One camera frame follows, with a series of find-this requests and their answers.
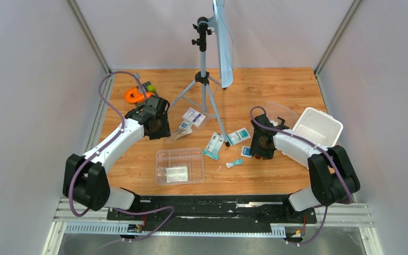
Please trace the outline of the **white gauze pad packet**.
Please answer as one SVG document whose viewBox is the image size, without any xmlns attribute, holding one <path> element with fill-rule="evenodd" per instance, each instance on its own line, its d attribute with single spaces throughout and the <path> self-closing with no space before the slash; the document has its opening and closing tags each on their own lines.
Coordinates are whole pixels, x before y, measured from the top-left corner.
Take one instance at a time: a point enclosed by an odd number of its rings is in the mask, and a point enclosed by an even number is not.
<svg viewBox="0 0 408 255">
<path fill-rule="evenodd" d="M 187 182 L 189 180 L 188 167 L 177 166 L 165 169 L 166 183 Z"/>
</svg>

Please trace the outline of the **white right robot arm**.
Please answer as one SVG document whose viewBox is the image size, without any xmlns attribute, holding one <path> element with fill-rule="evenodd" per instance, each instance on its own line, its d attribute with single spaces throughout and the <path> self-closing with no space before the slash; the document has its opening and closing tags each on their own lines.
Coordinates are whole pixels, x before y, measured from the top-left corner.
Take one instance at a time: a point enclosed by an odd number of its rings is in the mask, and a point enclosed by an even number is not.
<svg viewBox="0 0 408 255">
<path fill-rule="evenodd" d="M 346 150 L 337 144 L 343 130 L 340 121 L 308 107 L 290 129 L 285 120 L 274 124 L 266 113 L 251 118 L 254 135 L 250 153 L 272 159 L 275 151 L 290 157 L 309 171 L 310 185 L 288 195 L 283 217 L 295 222 L 303 211 L 334 203 L 350 204 L 360 181 Z"/>
</svg>

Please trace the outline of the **clear compartment tray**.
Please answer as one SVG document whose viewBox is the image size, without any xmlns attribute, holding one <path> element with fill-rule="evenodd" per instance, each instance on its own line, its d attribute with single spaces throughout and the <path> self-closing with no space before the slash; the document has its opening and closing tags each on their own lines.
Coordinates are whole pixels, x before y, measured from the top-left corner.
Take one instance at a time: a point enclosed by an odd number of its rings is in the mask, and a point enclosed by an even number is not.
<svg viewBox="0 0 408 255">
<path fill-rule="evenodd" d="M 158 186 L 202 183 L 204 180 L 202 149 L 170 149 L 156 153 L 155 183 Z"/>
</svg>

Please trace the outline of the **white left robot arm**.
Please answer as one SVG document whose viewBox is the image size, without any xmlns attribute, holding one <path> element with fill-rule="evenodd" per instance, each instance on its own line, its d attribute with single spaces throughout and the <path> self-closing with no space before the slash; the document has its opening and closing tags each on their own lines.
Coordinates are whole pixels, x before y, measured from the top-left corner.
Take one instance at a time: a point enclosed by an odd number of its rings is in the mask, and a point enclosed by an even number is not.
<svg viewBox="0 0 408 255">
<path fill-rule="evenodd" d="M 107 175 L 123 154 L 142 138 L 156 140 L 171 136 L 169 107 L 166 99 L 150 96 L 144 105 L 121 115 L 119 126 L 100 144 L 82 155 L 72 154 L 66 160 L 62 192 L 76 216 L 81 214 L 74 209 L 74 202 L 93 211 L 117 208 L 128 219 L 140 216 L 139 196 L 124 188 L 111 187 Z"/>
</svg>

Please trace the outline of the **cotton swab bag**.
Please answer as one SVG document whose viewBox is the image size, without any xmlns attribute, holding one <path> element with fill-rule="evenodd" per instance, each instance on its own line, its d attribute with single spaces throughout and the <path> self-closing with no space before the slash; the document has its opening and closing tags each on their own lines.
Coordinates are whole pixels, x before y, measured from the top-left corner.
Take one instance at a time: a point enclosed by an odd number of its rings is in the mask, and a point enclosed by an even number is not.
<svg viewBox="0 0 408 255">
<path fill-rule="evenodd" d="M 167 139 L 168 142 L 176 141 L 182 137 L 190 135 L 194 132 L 193 128 L 190 126 L 178 129 L 171 133 L 171 136 Z"/>
</svg>

